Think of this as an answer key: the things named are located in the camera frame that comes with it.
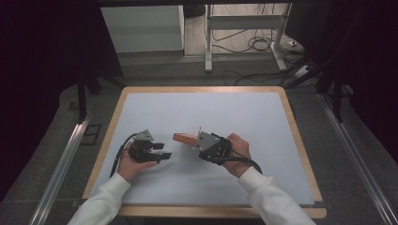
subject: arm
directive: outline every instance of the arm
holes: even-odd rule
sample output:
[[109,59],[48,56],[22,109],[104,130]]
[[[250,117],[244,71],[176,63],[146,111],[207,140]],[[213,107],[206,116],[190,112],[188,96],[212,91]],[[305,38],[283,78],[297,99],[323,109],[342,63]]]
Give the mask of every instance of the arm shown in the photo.
[[75,213],[68,224],[108,224],[114,219],[121,205],[121,198],[129,189],[128,182],[141,170],[157,165],[156,161],[137,163],[123,151],[120,157],[117,172],[103,185],[96,189],[91,196]]
[[[249,144],[237,134],[228,136],[234,151],[231,157],[238,154],[251,158]],[[256,209],[261,218],[270,225],[314,224],[301,207],[284,191],[276,186],[272,177],[263,176],[255,168],[243,162],[225,162],[223,167],[238,178],[238,182],[248,192],[249,204]]]
[[237,180],[248,192],[249,204],[266,224],[314,224],[301,207],[279,189],[272,177],[249,168]]
[[115,173],[99,186],[95,194],[75,213],[68,224],[108,224],[116,216],[123,194],[129,189],[127,182]]

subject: dark wall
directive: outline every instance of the dark wall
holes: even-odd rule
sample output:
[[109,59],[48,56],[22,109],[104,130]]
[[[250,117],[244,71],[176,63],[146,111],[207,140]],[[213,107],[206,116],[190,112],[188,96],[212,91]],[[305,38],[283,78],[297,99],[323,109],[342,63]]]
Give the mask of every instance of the dark wall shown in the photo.
[[[366,3],[369,7],[344,48],[338,65],[344,83],[354,90],[351,105],[396,161],[397,2],[381,0]],[[353,1],[323,5],[293,4],[285,32],[304,45],[316,64],[321,64],[336,49],[357,6]]]
[[96,93],[96,77],[122,76],[98,7],[39,2],[0,3],[1,198],[35,152],[61,92],[76,83],[77,75],[83,73]]
[[398,162],[398,1],[372,2],[344,55],[351,105]]

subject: metal rail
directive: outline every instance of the metal rail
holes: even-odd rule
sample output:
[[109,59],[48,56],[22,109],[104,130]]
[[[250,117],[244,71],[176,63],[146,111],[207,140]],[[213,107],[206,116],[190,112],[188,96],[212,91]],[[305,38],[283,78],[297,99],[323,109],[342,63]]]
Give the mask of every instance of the metal rail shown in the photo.
[[337,135],[342,141],[344,148],[347,150],[348,155],[351,158],[352,163],[354,164],[357,173],[362,180],[363,185],[369,192],[377,211],[380,216],[383,218],[384,223],[388,225],[398,225],[397,216],[392,211],[392,207],[390,206],[389,201],[384,195],[383,190],[380,188],[371,172],[369,171],[366,163],[362,159],[360,152],[357,149],[357,146],[351,140],[348,132],[346,131],[344,124],[339,123],[338,119],[334,116],[333,111],[331,110],[331,102],[329,101],[329,97],[326,94],[318,94],[321,102],[325,107],[325,111],[328,114],[330,122],[333,124],[333,127],[336,130]]
[[49,184],[47,185],[43,196],[38,203],[38,206],[33,214],[32,218],[29,221],[29,224],[44,224],[47,219],[47,216],[50,213],[50,210],[53,206],[56,195],[58,194],[59,189],[64,182],[65,175],[68,172],[70,163],[73,160],[73,157],[76,153],[76,149],[79,146],[79,143],[84,135],[84,131],[90,121],[91,113],[88,113],[85,117],[85,120],[81,124],[77,124],[75,129],[73,130],[72,135],[70,136],[67,147],[62,154],[61,159],[59,159],[58,165],[56,166],[53,176],[50,179]]

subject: metal bracket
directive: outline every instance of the metal bracket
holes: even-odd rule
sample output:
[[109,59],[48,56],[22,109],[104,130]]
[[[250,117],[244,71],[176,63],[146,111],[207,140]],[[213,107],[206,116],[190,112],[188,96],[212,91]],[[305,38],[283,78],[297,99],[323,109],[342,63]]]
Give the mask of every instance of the metal bracket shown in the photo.
[[207,149],[214,146],[214,144],[218,143],[219,141],[220,138],[218,137],[215,137],[205,132],[199,132],[198,142],[192,149],[198,152],[205,152]]

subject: cable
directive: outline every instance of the cable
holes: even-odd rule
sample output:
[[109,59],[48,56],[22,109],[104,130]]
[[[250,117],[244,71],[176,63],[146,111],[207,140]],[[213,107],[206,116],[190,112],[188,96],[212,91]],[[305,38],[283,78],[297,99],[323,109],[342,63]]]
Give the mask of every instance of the cable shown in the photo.
[[259,173],[263,174],[261,171],[260,166],[253,160],[246,158],[246,157],[215,157],[215,158],[204,158],[205,161],[210,161],[212,163],[216,163],[219,165],[222,165],[224,162],[227,161],[238,161],[238,162],[244,162],[248,165],[253,166]]
[[116,171],[117,164],[118,164],[118,162],[119,162],[119,160],[120,160],[120,156],[122,155],[123,150],[125,150],[126,144],[127,144],[127,143],[129,142],[129,140],[130,140],[132,137],[134,137],[135,135],[137,135],[137,133],[131,134],[131,135],[124,141],[124,143],[120,146],[119,151],[117,152],[116,157],[115,157],[115,162],[114,162],[114,166],[112,167],[112,170],[111,170],[111,175],[110,175],[109,177],[112,177],[112,176],[114,175],[114,173],[115,173],[115,171]]
[[281,75],[281,74],[282,74],[282,73],[280,73],[280,72],[277,72],[277,73],[254,73],[254,74],[249,74],[249,75],[242,75],[242,74],[240,74],[240,73],[238,73],[238,72],[236,72],[236,71],[234,71],[234,70],[226,70],[226,71],[224,71],[224,72],[222,73],[222,80],[223,80],[224,84],[227,85],[227,86],[229,86],[228,83],[226,83],[226,81],[225,81],[225,74],[226,74],[227,72],[235,73],[235,74],[237,74],[237,75],[240,77],[239,79],[235,80],[235,82],[234,82],[234,84],[233,84],[234,86],[236,86],[237,83],[238,83],[239,81],[243,80],[243,79],[246,79],[246,80],[249,80],[249,81],[252,81],[252,82],[256,82],[256,83],[260,83],[260,82],[265,82],[265,81],[269,81],[269,80],[273,80],[273,79],[278,79],[278,78],[280,78],[280,77],[277,77],[277,78],[269,78],[269,79],[265,79],[265,80],[262,80],[262,81],[253,80],[253,79],[251,79],[251,77],[255,77],[255,76],[264,76],[264,75]]

